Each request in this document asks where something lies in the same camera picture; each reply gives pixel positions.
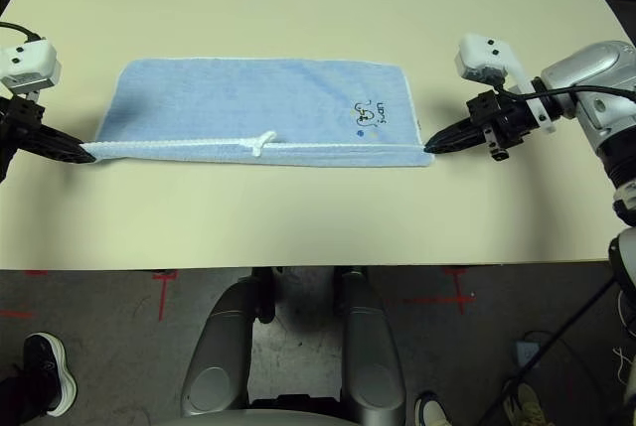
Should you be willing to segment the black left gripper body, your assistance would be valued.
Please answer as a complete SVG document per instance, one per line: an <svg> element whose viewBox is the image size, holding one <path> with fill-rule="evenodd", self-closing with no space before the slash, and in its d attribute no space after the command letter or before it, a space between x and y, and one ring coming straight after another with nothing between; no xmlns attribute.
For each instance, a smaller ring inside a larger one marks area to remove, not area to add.
<svg viewBox="0 0 636 426"><path fill-rule="evenodd" d="M18 95L1 98L1 181L19 150L46 157L43 115L44 108L33 100Z"/></svg>

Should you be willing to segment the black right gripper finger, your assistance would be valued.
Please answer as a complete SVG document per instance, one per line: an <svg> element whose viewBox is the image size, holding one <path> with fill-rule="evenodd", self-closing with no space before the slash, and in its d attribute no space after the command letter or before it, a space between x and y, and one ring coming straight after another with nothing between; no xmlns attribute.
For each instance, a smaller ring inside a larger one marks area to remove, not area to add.
<svg viewBox="0 0 636 426"><path fill-rule="evenodd" d="M474 126L469 118L465 118L459 122L453 123L448 127L438 131L434 136L471 136L483 135L482 130L478 126Z"/></svg>
<svg viewBox="0 0 636 426"><path fill-rule="evenodd" d="M483 135L471 136L434 136L424 145L424 151L430 154L447 154L464 151L485 143Z"/></svg>

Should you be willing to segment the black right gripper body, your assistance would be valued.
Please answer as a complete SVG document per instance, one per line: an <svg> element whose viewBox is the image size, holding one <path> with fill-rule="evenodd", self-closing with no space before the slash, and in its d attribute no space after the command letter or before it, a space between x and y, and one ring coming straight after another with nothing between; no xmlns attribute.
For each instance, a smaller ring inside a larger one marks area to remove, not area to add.
<svg viewBox="0 0 636 426"><path fill-rule="evenodd" d="M528 104L500 95L482 92L467 102L471 128L468 146L485 144L497 162L509 158L508 150L523 143L539 127Z"/></svg>

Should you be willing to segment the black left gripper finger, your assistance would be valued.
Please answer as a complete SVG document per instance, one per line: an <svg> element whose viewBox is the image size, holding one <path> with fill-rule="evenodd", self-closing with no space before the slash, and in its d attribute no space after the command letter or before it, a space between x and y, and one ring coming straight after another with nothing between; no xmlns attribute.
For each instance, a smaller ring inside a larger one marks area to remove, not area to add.
<svg viewBox="0 0 636 426"><path fill-rule="evenodd" d="M41 125L22 139L24 148L76 148L82 141L68 133Z"/></svg>
<svg viewBox="0 0 636 426"><path fill-rule="evenodd" d="M76 148L24 148L21 141L19 148L23 151L64 163L88 164L95 161L95 158L85 151L82 145Z"/></svg>

